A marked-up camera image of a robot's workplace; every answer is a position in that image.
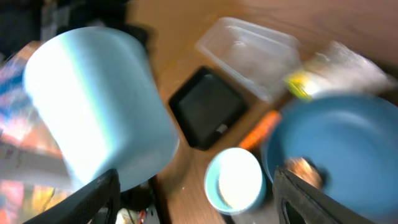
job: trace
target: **clear plastic container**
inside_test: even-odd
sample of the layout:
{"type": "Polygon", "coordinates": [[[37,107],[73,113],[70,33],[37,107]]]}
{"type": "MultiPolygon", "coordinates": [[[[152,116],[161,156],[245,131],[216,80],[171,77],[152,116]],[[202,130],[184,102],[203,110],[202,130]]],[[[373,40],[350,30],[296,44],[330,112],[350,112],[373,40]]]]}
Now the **clear plastic container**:
{"type": "Polygon", "coordinates": [[[272,101],[283,92],[283,79],[301,66],[298,44],[291,35],[224,17],[196,48],[260,99],[272,101]]]}

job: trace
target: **wooden table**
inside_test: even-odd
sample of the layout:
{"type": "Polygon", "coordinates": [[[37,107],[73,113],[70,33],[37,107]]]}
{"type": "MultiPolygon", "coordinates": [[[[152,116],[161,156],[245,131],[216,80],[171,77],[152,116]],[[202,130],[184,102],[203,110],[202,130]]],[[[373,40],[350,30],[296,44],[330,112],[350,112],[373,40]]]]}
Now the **wooden table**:
{"type": "MultiPolygon", "coordinates": [[[[220,17],[237,17],[296,36],[302,44],[303,60],[330,40],[338,40],[364,55],[394,63],[398,62],[397,11],[395,0],[145,0],[132,5],[128,21],[158,32],[151,46],[151,62],[168,107],[172,94],[200,65],[211,65],[195,51],[194,44],[220,17]]],[[[244,95],[250,110],[208,151],[190,148],[181,134],[177,154],[157,176],[172,223],[223,223],[205,196],[207,165],[221,150],[235,146],[261,116],[277,106],[257,100],[233,80],[228,81],[244,95]]]]}

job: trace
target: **orange object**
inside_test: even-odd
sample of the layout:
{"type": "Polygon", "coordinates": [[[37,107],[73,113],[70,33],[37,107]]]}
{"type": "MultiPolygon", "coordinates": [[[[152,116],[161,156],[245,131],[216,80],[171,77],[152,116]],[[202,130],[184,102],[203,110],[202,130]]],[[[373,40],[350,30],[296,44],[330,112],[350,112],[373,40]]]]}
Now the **orange object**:
{"type": "Polygon", "coordinates": [[[282,119],[278,111],[270,111],[267,113],[256,127],[239,143],[239,147],[251,150],[260,142],[267,138],[271,131],[276,127],[282,119]]]}

